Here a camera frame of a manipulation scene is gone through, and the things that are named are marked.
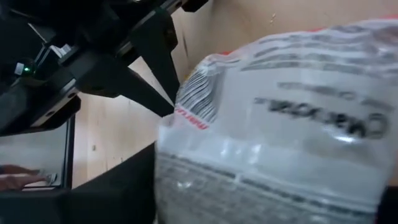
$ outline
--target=clear plastic bag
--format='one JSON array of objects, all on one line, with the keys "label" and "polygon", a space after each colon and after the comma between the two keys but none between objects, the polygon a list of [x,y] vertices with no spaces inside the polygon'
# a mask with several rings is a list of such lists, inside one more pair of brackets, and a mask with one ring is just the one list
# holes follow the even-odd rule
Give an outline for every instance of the clear plastic bag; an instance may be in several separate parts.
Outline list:
[{"label": "clear plastic bag", "polygon": [[396,158],[398,20],[207,56],[162,119],[160,222],[373,223]]}]

